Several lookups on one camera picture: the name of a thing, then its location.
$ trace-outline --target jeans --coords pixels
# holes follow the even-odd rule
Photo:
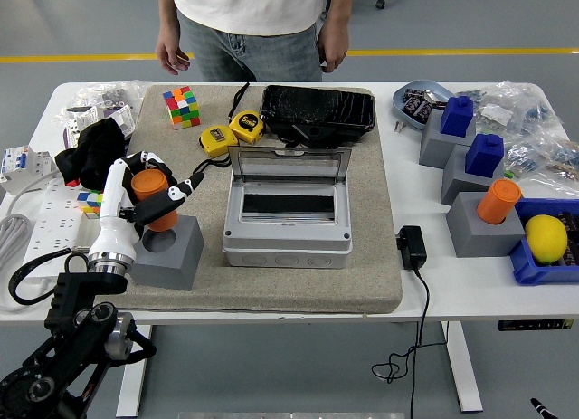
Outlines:
[[[181,16],[204,81],[321,82],[316,26],[294,34],[229,34]]]

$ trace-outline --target person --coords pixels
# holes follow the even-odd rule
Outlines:
[[[204,81],[318,82],[349,46],[352,0],[331,1],[319,35],[323,0],[158,1],[156,54],[173,75],[190,66],[182,30]]]

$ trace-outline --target white t-shirt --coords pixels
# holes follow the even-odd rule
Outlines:
[[[322,12],[322,0],[175,0],[196,23],[232,34],[273,36],[307,30]]]

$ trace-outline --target gray floor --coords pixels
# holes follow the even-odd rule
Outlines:
[[[577,0],[355,0],[351,48],[578,47]],[[157,0],[0,0],[0,56],[153,52]],[[175,79],[156,62],[0,64],[0,151],[25,144],[56,86],[68,81]],[[326,81],[527,81],[543,88],[579,139],[577,55],[350,57]],[[559,417],[576,417],[577,329],[500,333],[496,321],[464,324],[485,411],[480,419],[538,417],[534,396]],[[0,377],[47,332],[0,328]],[[426,338],[440,341],[437,323]],[[141,416],[191,411],[387,411],[409,413],[410,384],[387,385],[369,367],[402,352],[413,324],[277,324],[159,327]],[[444,348],[420,351],[415,417],[460,417]],[[107,375],[91,418],[110,418],[122,373]]]

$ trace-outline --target transparent lid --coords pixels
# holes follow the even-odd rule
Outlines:
[[[243,182],[343,182],[350,153],[348,148],[229,148],[233,177]]]

